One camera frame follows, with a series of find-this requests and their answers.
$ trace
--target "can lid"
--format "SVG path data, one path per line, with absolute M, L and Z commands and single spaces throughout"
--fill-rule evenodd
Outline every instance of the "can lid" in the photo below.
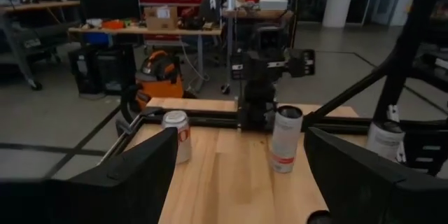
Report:
M 300 108 L 289 105 L 281 106 L 277 109 L 277 111 L 280 115 L 291 119 L 298 119 L 303 115 L 303 112 L 300 110 Z
M 181 123 L 187 118 L 184 111 L 170 111 L 165 114 L 164 121 L 166 123 Z
M 391 121 L 391 120 L 387 120 L 386 122 L 383 122 L 381 124 L 381 128 L 383 130 L 386 130 L 386 131 L 392 132 L 392 133 L 403 133 L 403 131 L 401 130 L 398 123 Z

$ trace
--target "orange object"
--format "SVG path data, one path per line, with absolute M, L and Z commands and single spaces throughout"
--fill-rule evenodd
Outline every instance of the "orange object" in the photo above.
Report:
M 151 61 L 153 61 L 158 56 L 168 56 L 168 54 L 165 51 L 163 51 L 163 50 L 159 50 L 159 51 L 153 52 L 149 56 L 149 61 L 150 61 L 149 63 L 151 63 Z
M 104 29 L 123 29 L 125 28 L 125 23 L 121 20 L 112 20 L 103 22 L 101 27 Z
M 141 85 L 141 89 L 138 91 L 141 95 L 145 95 L 149 98 L 152 97 L 172 97 L 182 98 L 183 86 L 181 76 L 178 75 L 172 80 L 136 80 L 137 84 Z M 144 109 L 148 103 L 146 100 L 142 100 L 139 95 L 136 96 L 136 101 L 139 104 L 140 109 Z

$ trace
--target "red and white can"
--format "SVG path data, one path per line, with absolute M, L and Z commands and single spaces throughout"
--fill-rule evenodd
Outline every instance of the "red and white can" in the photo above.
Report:
M 294 106 L 281 106 L 275 115 L 272 134 L 271 164 L 276 172 L 293 170 L 302 129 L 303 112 Z
M 191 158 L 191 135 L 187 113 L 184 111 L 170 111 L 163 116 L 162 127 L 177 128 L 177 158 L 176 164 L 188 161 Z

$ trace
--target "workbench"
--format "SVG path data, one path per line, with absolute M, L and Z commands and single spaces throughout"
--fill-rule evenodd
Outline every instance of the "workbench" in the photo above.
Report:
M 145 27 L 127 27 L 123 29 L 102 29 L 102 28 L 92 28 L 92 29 L 81 29 L 81 28 L 70 28 L 69 32 L 73 33 L 105 33 L 110 35 L 115 34 L 138 34 L 138 35 L 176 35 L 176 36 L 197 36 L 197 71 L 199 74 L 204 77 L 204 46 L 202 43 L 203 36 L 220 36 L 222 29 L 215 28 L 212 30 L 187 30 L 187 29 L 154 29 L 149 30 Z M 199 92 L 202 85 L 204 84 L 204 80 L 202 78 L 198 78 L 195 91 Z
M 234 101 L 152 98 L 148 106 L 166 109 L 235 111 Z M 317 105 L 297 105 L 306 114 Z M 330 116 L 357 117 L 341 106 Z M 161 130 L 143 125 L 127 150 Z M 159 223 L 276 223 L 305 224 L 309 215 L 326 210 L 303 148 L 297 148 L 293 172 L 279 174 L 270 167 L 270 134 L 236 129 L 192 127 L 192 158 L 178 164 Z M 360 146 L 365 136 L 341 136 Z
M 252 20 L 276 20 L 280 21 L 282 24 L 289 21 L 293 16 L 294 13 L 290 10 L 287 10 L 286 12 L 284 10 L 254 10 L 247 12 L 243 8 L 240 8 L 238 10 L 222 10 L 222 15 L 224 18 L 227 19 L 226 23 L 227 25 L 227 56 L 226 56 L 226 63 L 227 63 L 227 74 L 226 74 L 226 81 L 221 91 L 224 94 L 230 93 L 230 82 L 232 81 L 232 65 L 230 63 L 230 58 L 235 50 L 233 46 L 233 37 L 234 37 L 234 22 L 238 19 L 252 19 Z
M 26 48 L 23 43 L 32 39 L 41 39 L 44 37 L 63 34 L 64 32 L 67 32 L 68 28 L 78 26 L 81 23 L 81 17 L 78 12 L 78 6 L 80 4 L 80 1 L 44 1 L 41 3 L 26 3 L 17 6 L 0 6 L 0 29 L 2 29 L 5 33 L 8 44 L 13 51 L 14 63 L 18 64 L 25 80 L 33 90 L 40 90 L 42 88 L 42 84 L 40 84 L 33 77 L 33 74 L 27 62 L 27 56 L 43 50 L 49 50 L 50 48 L 54 48 L 56 45 L 49 45 L 46 48 Z M 31 28 L 22 31 L 18 31 L 13 28 L 11 21 L 12 15 L 25 11 L 38 11 L 45 9 L 48 9 L 50 11 L 51 8 L 58 8 L 59 14 L 63 19 L 62 21 L 58 20 L 58 24 L 39 28 Z M 72 21 L 66 20 L 62 8 L 72 9 Z

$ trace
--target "soda can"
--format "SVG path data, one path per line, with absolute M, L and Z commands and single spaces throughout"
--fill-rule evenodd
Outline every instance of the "soda can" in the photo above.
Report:
M 186 162 L 191 158 L 191 135 L 187 113 L 184 111 L 170 111 L 163 116 L 162 127 L 177 128 L 178 150 L 176 164 Z
M 397 161 L 396 156 L 405 133 L 397 122 L 372 122 L 367 134 L 367 149 L 391 161 Z
M 277 109 L 271 146 L 274 171 L 287 173 L 293 170 L 302 121 L 303 112 L 299 108 L 281 106 Z

